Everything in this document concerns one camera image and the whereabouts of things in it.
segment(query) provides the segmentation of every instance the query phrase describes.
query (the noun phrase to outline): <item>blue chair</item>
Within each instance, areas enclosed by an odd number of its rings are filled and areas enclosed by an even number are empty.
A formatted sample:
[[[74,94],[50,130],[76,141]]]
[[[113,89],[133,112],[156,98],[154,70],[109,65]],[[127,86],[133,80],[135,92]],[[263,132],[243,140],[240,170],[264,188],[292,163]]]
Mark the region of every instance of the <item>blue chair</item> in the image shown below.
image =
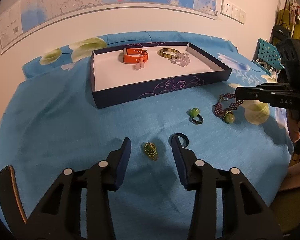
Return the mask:
[[[259,50],[258,58],[252,62],[265,71],[269,76],[272,76],[271,72],[273,70],[279,74],[280,70],[284,69],[284,66],[281,65],[279,52],[274,45],[264,41],[263,39],[259,39],[257,49]]]

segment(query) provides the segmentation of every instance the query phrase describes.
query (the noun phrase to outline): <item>black bag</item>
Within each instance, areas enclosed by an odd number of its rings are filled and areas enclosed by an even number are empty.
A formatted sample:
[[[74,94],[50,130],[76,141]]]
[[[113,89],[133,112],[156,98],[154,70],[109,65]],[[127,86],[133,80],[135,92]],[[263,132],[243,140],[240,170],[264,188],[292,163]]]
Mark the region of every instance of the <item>black bag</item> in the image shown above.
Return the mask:
[[[290,11],[290,0],[286,0],[286,2],[284,4],[284,10],[286,9],[287,1],[289,1],[289,11]],[[282,14],[282,17],[281,17],[281,21],[279,22],[279,24],[275,25],[272,28],[272,40],[273,40],[273,38],[277,38],[280,41],[284,41],[284,40],[290,38],[290,36],[291,36],[291,32],[290,32],[290,17],[289,17],[289,26],[288,26],[286,23],[282,22],[283,15],[284,15],[284,11],[283,11],[283,14]]]

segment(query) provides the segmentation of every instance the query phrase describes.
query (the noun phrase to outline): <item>chair backrest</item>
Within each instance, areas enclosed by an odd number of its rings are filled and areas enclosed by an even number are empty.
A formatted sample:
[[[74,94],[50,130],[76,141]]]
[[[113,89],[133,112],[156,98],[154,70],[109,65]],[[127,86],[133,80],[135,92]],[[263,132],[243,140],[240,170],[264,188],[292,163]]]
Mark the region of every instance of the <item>chair backrest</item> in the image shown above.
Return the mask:
[[[264,41],[263,39],[258,40],[258,46],[258,57],[260,58],[260,60],[268,63],[277,70],[284,69],[284,67],[280,63],[281,59],[279,56],[279,52],[275,46],[273,46],[269,42]]]

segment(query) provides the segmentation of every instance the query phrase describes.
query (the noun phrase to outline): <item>barcode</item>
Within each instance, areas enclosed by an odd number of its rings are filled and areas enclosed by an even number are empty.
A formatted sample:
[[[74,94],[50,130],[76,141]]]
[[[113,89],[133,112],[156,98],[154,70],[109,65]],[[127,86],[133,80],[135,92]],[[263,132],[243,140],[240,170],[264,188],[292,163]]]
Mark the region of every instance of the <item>barcode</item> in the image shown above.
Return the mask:
[[[19,31],[18,26],[13,29],[13,33],[16,34]]]

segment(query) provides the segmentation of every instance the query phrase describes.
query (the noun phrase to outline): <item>metal screw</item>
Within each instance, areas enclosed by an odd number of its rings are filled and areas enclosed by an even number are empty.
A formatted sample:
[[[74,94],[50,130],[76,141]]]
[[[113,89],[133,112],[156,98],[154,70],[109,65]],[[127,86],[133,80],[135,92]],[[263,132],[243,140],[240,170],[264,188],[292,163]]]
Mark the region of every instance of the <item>metal screw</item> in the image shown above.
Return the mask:
[[[104,168],[106,166],[108,166],[108,162],[107,161],[101,161],[98,163],[99,167]]]
[[[70,168],[67,168],[63,171],[64,175],[70,175],[72,173],[72,170]]]
[[[235,175],[238,175],[240,173],[240,170],[238,168],[232,168],[231,172]]]
[[[197,165],[199,167],[202,167],[204,165],[204,161],[203,160],[196,160],[195,165]]]

